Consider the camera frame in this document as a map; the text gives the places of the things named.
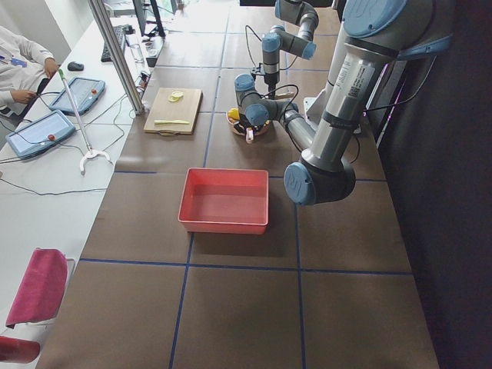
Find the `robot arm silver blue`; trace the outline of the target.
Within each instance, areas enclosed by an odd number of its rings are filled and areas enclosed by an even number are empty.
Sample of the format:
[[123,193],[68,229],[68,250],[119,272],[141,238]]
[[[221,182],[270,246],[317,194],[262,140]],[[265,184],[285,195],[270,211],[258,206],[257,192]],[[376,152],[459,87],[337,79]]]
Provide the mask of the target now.
[[262,36],[262,62],[252,70],[253,76],[260,75],[268,86],[268,97],[275,99],[275,90],[280,81],[280,51],[295,57],[310,60],[316,51],[314,31],[319,18],[314,7],[303,1],[276,1],[275,16],[299,27],[298,33],[287,32],[283,25],[274,25]]
[[299,160],[284,173],[289,198],[313,205],[346,198],[355,184],[354,169],[344,152],[384,67],[396,60],[419,59],[446,49],[452,36],[452,1],[348,1],[341,19],[327,84],[302,115],[287,98],[276,98],[279,54],[310,59],[319,18],[303,1],[278,1],[277,18],[296,25],[292,35],[274,26],[262,39],[259,74],[269,88],[262,97],[254,73],[239,75],[234,88],[239,122],[246,134],[277,121],[301,149]]

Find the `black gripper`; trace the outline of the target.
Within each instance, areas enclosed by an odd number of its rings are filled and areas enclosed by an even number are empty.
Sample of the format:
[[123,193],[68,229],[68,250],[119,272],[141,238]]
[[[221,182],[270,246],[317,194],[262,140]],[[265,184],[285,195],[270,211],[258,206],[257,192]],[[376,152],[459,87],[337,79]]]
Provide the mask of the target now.
[[264,83],[268,86],[268,97],[274,97],[278,83],[278,64],[259,63],[250,71],[253,79],[260,76],[264,79]]
[[269,120],[262,125],[253,125],[245,116],[241,115],[238,121],[232,121],[232,131],[234,133],[245,133],[247,128],[252,128],[254,133],[265,133],[269,128]]

